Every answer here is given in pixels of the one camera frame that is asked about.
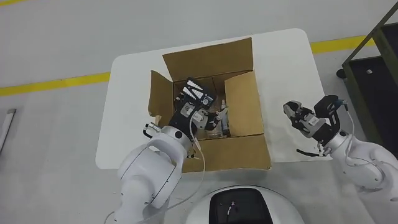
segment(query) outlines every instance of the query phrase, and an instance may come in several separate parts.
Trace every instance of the floor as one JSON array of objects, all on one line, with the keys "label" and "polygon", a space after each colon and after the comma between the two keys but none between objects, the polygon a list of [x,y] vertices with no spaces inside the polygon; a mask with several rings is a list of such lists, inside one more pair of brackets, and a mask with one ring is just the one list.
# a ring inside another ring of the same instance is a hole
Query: floor
[{"label": "floor", "polygon": [[[395,0],[31,0],[0,7],[0,86],[110,71],[115,57],[298,27],[311,42],[364,35]],[[325,94],[348,99],[335,77],[350,50],[318,54]],[[360,56],[377,54],[365,48]],[[107,84],[0,98],[0,123],[17,108],[0,155],[0,220],[7,224],[103,223],[119,204],[115,170],[95,165]],[[351,123],[341,113],[342,128]],[[355,135],[365,140],[354,114]],[[190,194],[186,174],[172,195]],[[331,162],[274,164],[269,172],[208,173],[196,197],[256,184],[288,197],[306,223],[373,224]],[[183,220],[188,202],[166,216]]]}]

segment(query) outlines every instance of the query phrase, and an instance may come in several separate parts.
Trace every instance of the metal cart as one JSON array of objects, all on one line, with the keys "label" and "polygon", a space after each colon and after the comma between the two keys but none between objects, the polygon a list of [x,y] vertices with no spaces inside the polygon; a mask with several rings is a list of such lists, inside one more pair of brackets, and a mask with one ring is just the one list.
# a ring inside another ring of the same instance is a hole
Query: metal cart
[{"label": "metal cart", "polygon": [[[398,157],[398,23],[386,24],[398,10],[398,2],[381,19],[336,75],[345,81],[361,126],[369,141]],[[378,57],[353,59],[374,40]]]}]

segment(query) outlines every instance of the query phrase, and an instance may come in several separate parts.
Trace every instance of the white table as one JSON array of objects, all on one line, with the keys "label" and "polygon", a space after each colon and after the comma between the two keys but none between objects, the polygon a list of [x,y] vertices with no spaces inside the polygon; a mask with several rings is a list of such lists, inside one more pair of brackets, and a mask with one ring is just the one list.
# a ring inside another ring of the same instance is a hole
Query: white table
[{"label": "white table", "polygon": [[[282,110],[289,100],[312,108],[324,92],[307,35],[300,29],[250,35],[261,101],[264,133],[272,162],[312,161],[298,154],[297,148],[316,152],[316,142],[291,127]],[[171,79],[162,55],[199,47],[222,44],[246,37],[204,42],[170,49],[122,55],[112,65],[108,94],[96,153],[100,169],[117,169],[135,147],[148,139],[142,128],[150,121],[147,105],[150,71]]]}]

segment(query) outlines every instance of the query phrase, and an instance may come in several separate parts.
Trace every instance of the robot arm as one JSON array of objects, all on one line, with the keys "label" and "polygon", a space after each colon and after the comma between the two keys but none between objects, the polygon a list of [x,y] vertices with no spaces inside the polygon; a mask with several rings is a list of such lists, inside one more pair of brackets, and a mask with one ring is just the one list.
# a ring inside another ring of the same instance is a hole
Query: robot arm
[{"label": "robot arm", "polygon": [[[132,224],[145,220],[151,215],[147,212],[149,205],[155,213],[161,211],[181,178],[197,129],[214,129],[228,110],[207,112],[214,100],[215,96],[188,78],[175,98],[175,113],[169,125],[146,125],[144,135],[150,138],[149,142],[131,151],[118,170],[122,202],[115,211],[115,222]],[[149,129],[155,132],[153,136],[147,132]]]},{"label": "robot arm", "polygon": [[337,109],[341,105],[348,111],[345,101],[329,95],[314,106],[315,112],[297,101],[290,101],[284,105],[284,113],[294,128],[323,146],[323,156],[330,155],[354,183],[358,196],[377,224],[395,223],[398,220],[398,161],[382,146],[362,142],[353,133],[340,129]]}]

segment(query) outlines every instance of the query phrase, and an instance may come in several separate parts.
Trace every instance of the cardboard box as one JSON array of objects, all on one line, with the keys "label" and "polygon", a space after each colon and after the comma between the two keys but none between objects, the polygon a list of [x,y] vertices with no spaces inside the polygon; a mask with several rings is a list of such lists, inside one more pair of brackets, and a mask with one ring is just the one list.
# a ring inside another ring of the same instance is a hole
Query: cardboard box
[{"label": "cardboard box", "polygon": [[[161,116],[159,126],[169,123],[175,96],[188,77],[225,97],[230,138],[201,140],[206,170],[237,168],[270,169],[261,106],[253,71],[251,38],[226,44],[163,55],[172,82],[152,71],[148,110]],[[202,161],[187,159],[183,172],[201,171]]]}]

